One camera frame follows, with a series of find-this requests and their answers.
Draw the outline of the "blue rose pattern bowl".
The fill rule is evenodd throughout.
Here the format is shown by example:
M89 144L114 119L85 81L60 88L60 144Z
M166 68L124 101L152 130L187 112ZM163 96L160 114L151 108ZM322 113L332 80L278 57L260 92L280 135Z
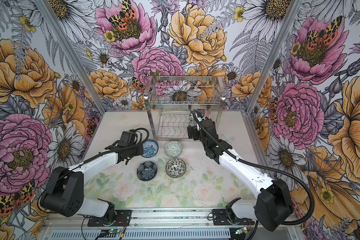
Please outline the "blue rose pattern bowl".
M143 143L143 154L144 158L152 158L159 151L159 145L155 140L146 140Z

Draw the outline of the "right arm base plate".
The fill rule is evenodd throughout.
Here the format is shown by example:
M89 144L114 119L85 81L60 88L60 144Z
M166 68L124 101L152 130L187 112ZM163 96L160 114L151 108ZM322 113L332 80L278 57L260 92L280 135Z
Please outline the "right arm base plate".
M254 220L239 219L227 209L212 209L212 218L215 226L228 226L228 225L254 225Z

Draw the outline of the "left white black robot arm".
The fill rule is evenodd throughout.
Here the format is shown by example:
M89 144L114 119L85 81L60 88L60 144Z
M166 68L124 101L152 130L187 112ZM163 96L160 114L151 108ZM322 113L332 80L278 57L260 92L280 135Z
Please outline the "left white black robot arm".
M107 168L143 155L143 143L149 136L145 128L124 131L119 140L95 156L67 168L55 168L39 198L39 206L65 217L81 215L113 223L116 220L115 205L86 197L85 184Z

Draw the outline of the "dark blue floral bowl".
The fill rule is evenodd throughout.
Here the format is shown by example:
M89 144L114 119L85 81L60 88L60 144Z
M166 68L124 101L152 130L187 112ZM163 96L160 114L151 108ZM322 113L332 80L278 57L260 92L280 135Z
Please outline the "dark blue floral bowl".
M157 172L157 165L151 161L146 161L137 168L137 177L143 182L148 182L155 178Z

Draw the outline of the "pale green geometric bowl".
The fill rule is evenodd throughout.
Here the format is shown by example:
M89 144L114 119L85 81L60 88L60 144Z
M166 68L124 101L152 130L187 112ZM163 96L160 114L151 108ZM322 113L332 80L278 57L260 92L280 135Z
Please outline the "pale green geometric bowl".
M170 141L164 147L164 152L168 157L177 158L183 152L183 145L178 141Z

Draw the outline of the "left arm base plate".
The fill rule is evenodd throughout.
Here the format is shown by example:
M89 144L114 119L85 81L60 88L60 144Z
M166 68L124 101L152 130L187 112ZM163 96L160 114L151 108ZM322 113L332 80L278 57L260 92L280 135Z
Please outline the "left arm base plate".
M116 218L107 222L104 218L90 217L87 223L88 227L128 227L130 225L132 210L115 210Z

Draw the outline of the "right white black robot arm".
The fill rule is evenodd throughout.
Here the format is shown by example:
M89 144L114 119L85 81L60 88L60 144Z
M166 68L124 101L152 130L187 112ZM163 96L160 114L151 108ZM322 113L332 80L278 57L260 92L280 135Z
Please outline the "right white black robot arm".
M254 203L241 198L229 202L226 205L229 221L237 223L241 219L255 220L269 231L282 225L293 212L287 184L261 173L253 163L246 164L230 144L219 139L212 120L196 118L195 121L196 126L187 128L189 138L201 141L206 156L234 174L256 198Z

